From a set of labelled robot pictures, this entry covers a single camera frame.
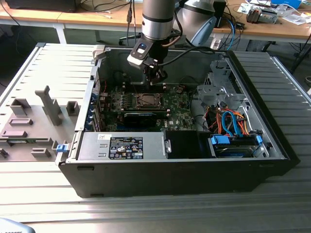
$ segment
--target power supply label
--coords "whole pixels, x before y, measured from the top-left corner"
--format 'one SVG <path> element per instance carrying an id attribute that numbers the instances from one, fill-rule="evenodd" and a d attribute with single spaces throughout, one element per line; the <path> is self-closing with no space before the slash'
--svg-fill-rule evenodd
<path id="1" fill-rule="evenodd" d="M 110 138 L 109 159 L 143 159 L 142 137 Z"/>

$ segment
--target electronic device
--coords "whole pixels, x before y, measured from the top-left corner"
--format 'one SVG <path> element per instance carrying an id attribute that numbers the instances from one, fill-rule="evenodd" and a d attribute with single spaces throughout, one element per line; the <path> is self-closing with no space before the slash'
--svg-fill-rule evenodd
<path id="1" fill-rule="evenodd" d="M 75 12 L 81 0 L 5 0 L 12 9 L 40 9 Z"/>
<path id="2" fill-rule="evenodd" d="M 226 1 L 225 0 L 214 0 L 213 6 L 215 9 L 214 16 L 217 19 L 216 24 L 215 24 L 215 28 L 219 28 L 221 20 L 223 18 L 224 11 L 225 11 Z"/>
<path id="3" fill-rule="evenodd" d="M 246 15 L 246 21 L 249 23 L 276 23 L 277 13 L 268 8 L 261 9 L 259 7 L 251 6 L 248 14 Z"/>
<path id="4" fill-rule="evenodd" d="M 104 48 L 73 140 L 57 146 L 56 164 L 80 197 L 251 191 L 299 163 L 279 126 L 286 119 L 261 95 L 271 83 L 257 83 L 292 86 L 268 54 L 190 51 L 166 66 L 165 83 L 147 87 L 131 52 Z M 272 98 L 282 107 L 284 96 Z"/>
<path id="5" fill-rule="evenodd" d="M 210 36 L 216 23 L 213 16 L 213 0 L 189 0 L 182 8 L 182 16 L 186 16 L 187 22 L 192 23 L 185 26 L 183 30 L 194 30 L 192 41 L 194 45 L 203 43 Z M 173 18 L 178 18 L 180 23 L 183 17 L 175 14 L 175 0 L 145 0 L 142 9 L 142 35 L 135 44 L 132 52 L 127 58 L 133 67 L 143 70 L 143 82 L 147 86 L 157 84 L 167 78 L 163 69 L 163 62 L 168 53 L 168 48 L 174 45 L 181 37 L 180 33 L 172 33 Z"/>

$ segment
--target wooden desk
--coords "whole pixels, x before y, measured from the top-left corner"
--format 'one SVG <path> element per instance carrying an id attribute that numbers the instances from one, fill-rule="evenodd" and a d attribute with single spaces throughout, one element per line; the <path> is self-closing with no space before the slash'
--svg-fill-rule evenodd
<path id="1" fill-rule="evenodd" d="M 89 29 L 89 30 L 107 30 L 107 31 L 126 31 L 127 22 L 126 16 L 128 5 L 111 10 L 112 18 L 106 18 L 94 12 L 88 12 L 82 8 L 78 9 L 76 13 L 61 13 L 55 11 L 40 11 L 40 10 L 13 10 L 8 7 L 6 2 L 2 0 L 5 9 L 16 19 L 19 24 L 25 26 L 39 26 L 39 27 L 53 27 L 56 28 L 61 43 L 66 43 L 64 34 L 65 28 L 72 29 Z M 287 22 L 280 18 L 277 24 L 250 24 L 246 22 L 246 15 L 237 13 L 238 6 L 243 0 L 228 0 L 229 8 L 232 15 L 237 21 L 245 24 L 245 30 L 241 36 L 244 39 L 255 39 L 265 41 L 284 41 L 304 43 L 311 33 L 310 26 L 302 24 L 297 26 L 293 23 Z M 94 0 L 97 5 L 103 3 L 103 0 Z M 107 9 L 120 4 L 124 1 L 117 0 L 114 4 L 104 5 L 102 8 Z M 84 4 L 86 9 L 93 10 L 91 2 Z M 142 22 L 142 4 L 136 3 L 136 26 L 137 32 L 141 32 Z M 303 6 L 300 11 L 311 11 L 311 6 Z M 0 24 L 13 24 L 10 16 L 3 10 L 0 10 Z M 215 28 L 212 36 L 221 39 L 230 33 L 231 29 L 226 23 L 223 23 L 221 28 Z"/>
<path id="2" fill-rule="evenodd" d="M 94 0 L 95 5 L 102 0 Z M 311 33 L 310 26 L 307 24 L 302 24 L 297 26 L 293 23 L 287 22 L 280 18 L 276 24 L 251 24 L 246 22 L 246 14 L 236 12 L 239 5 L 244 2 L 243 0 L 228 0 L 229 8 L 232 15 L 237 19 L 237 21 L 245 24 L 245 30 L 242 34 L 242 38 L 245 39 L 257 39 L 257 40 L 274 40 L 274 41 L 287 41 L 287 42 L 298 42 L 302 43 L 302 40 L 306 40 Z M 104 6 L 104 8 L 110 8 L 116 6 L 117 4 L 111 4 Z M 142 22 L 142 4 L 136 3 L 136 26 L 141 28 Z M 85 7 L 89 10 L 92 9 L 90 4 L 86 4 Z M 300 11 L 311 11 L 311 6 L 303 6 L 299 9 Z M 96 26 L 112 26 L 119 27 L 118 30 L 125 31 L 127 27 L 126 16 L 127 16 L 128 6 L 122 8 L 117 8 L 112 10 L 112 19 L 105 18 L 97 13 L 86 12 L 80 9 L 77 13 L 62 13 L 58 18 L 59 23 L 64 24 L 84 24 L 84 25 L 96 25 Z M 231 32 L 231 29 L 226 23 L 223 23 L 221 28 L 215 28 L 213 30 L 214 34 L 218 34 L 219 38 L 226 36 Z"/>
<path id="3" fill-rule="evenodd" d="M 58 17 L 62 14 L 58 11 L 40 11 L 40 10 L 14 10 L 11 9 L 5 0 L 2 4 L 6 11 L 17 21 L 39 21 L 39 22 L 55 22 L 57 23 Z M 12 20 L 12 18 L 4 11 L 0 5 L 0 19 Z"/>

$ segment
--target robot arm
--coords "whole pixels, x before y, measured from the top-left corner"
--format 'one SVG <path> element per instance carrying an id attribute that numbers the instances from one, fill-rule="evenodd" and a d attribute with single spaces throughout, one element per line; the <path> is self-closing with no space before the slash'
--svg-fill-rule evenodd
<path id="1" fill-rule="evenodd" d="M 127 60 L 130 65 L 143 69 L 147 83 L 156 84 L 167 78 L 163 63 L 168 54 L 173 28 L 175 0 L 144 0 L 142 10 L 142 37 L 135 44 Z"/>
<path id="2" fill-rule="evenodd" d="M 135 44 L 127 60 L 130 65 L 143 69 L 147 86 L 167 78 L 163 66 L 158 64 L 163 64 L 169 46 L 180 38 L 180 35 L 171 35 L 176 2 L 178 0 L 143 1 L 142 37 Z M 191 34 L 190 28 L 195 30 L 194 38 L 200 41 L 197 45 L 204 43 L 214 28 L 216 18 L 213 17 L 213 2 L 213 0 L 189 0 L 185 3 L 184 11 L 180 11 L 181 18 L 185 16 L 187 20 L 184 21 L 190 22 L 190 25 L 184 23 L 185 30 L 189 34 Z M 170 38 L 174 36 L 175 40 L 170 42 Z"/>

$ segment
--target metal workbench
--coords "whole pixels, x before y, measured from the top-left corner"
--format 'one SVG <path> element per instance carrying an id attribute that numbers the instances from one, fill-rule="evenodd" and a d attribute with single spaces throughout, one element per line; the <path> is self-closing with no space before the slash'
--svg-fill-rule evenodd
<path id="1" fill-rule="evenodd" d="M 92 46 L 52 44 L 35 48 L 0 98 L 0 126 L 7 120 L 7 116 L 1 113 L 3 108 L 9 111 L 5 104 L 8 99 L 15 96 L 13 93 L 21 86 L 27 86 L 27 90 L 31 88 L 32 85 L 23 82 L 30 80 L 31 67 L 34 63 L 40 65 L 51 61 L 51 56 L 55 62 L 50 62 L 50 68 L 58 70 L 60 77 L 61 72 L 74 72 L 72 66 L 85 69 L 81 71 L 83 74 L 76 74 L 81 75 L 80 78 L 74 78 L 81 86 L 77 83 L 65 85 L 73 73 L 53 81 L 56 89 L 66 87 L 54 92 L 53 97 L 60 105 L 66 104 L 68 99 L 75 99 L 81 104 L 80 96 L 83 96 L 83 87 L 90 72 L 90 69 L 82 67 L 92 66 L 92 49 Z M 41 82 L 51 81 L 49 76 L 41 79 Z M 260 82 L 257 85 L 267 86 Z M 81 93 L 73 93 L 76 87 L 80 87 Z M 272 106 L 275 97 L 261 94 L 263 98 L 271 98 Z M 291 97 L 286 95 L 285 98 L 288 100 L 278 102 L 280 106 L 290 102 Z M 298 97 L 292 97 L 292 101 L 292 105 L 299 106 Z M 0 163 L 0 217 L 23 222 L 37 233 L 311 232 L 310 134 L 304 133 L 303 142 L 293 142 L 297 145 L 300 164 L 282 177 L 269 178 L 250 193 L 83 199 L 76 195 L 54 162 Z"/>

